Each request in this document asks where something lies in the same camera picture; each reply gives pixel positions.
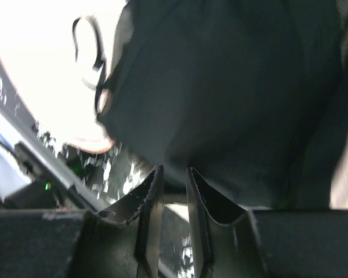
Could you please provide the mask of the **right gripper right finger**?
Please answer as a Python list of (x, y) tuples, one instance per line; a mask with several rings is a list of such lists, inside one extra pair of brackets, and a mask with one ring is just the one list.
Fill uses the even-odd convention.
[(187, 169), (196, 277), (348, 277), (348, 210), (245, 210)]

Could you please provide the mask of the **black bra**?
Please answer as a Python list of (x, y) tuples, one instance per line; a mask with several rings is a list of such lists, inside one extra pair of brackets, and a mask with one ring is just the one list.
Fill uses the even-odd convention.
[(348, 1), (128, 1), (97, 121), (183, 187), (329, 206), (348, 134)]

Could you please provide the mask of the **pink mesh bra laundry bag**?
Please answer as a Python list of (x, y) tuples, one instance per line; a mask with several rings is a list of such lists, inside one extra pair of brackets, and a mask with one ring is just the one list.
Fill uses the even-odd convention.
[[(0, 102), (49, 133), (57, 149), (72, 146), (87, 164), (111, 162), (125, 147), (97, 121), (113, 71), (116, 29), (128, 1), (0, 1)], [(331, 178), (329, 206), (348, 209), (348, 134)]]

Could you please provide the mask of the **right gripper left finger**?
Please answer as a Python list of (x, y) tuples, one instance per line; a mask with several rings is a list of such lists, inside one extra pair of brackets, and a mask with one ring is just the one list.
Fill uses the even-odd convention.
[(0, 210), (0, 277), (157, 277), (163, 175), (98, 213)]

